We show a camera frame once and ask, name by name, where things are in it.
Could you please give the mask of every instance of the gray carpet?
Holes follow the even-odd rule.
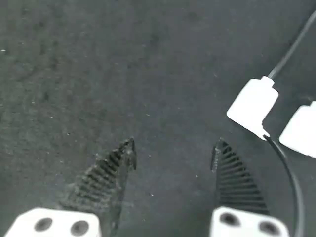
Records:
[[[272,214],[292,229],[285,171],[226,111],[266,75],[316,8],[313,0],[2,0],[0,235],[16,215],[54,206],[97,155],[134,136],[119,236],[206,236],[213,144],[244,157]],[[316,100],[316,24],[284,69],[264,121],[278,137]],[[285,149],[315,236],[316,161]]]

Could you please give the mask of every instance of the white plug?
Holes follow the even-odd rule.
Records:
[[[101,237],[94,214],[35,208],[19,215],[4,237]]]
[[[278,92],[272,88],[273,85],[274,81],[269,77],[262,77],[261,80],[251,79],[227,111],[231,120],[262,140],[266,140],[263,135],[270,136],[264,130],[262,121],[278,98]]]
[[[316,158],[316,101],[301,106],[292,116],[279,141],[304,155]]]

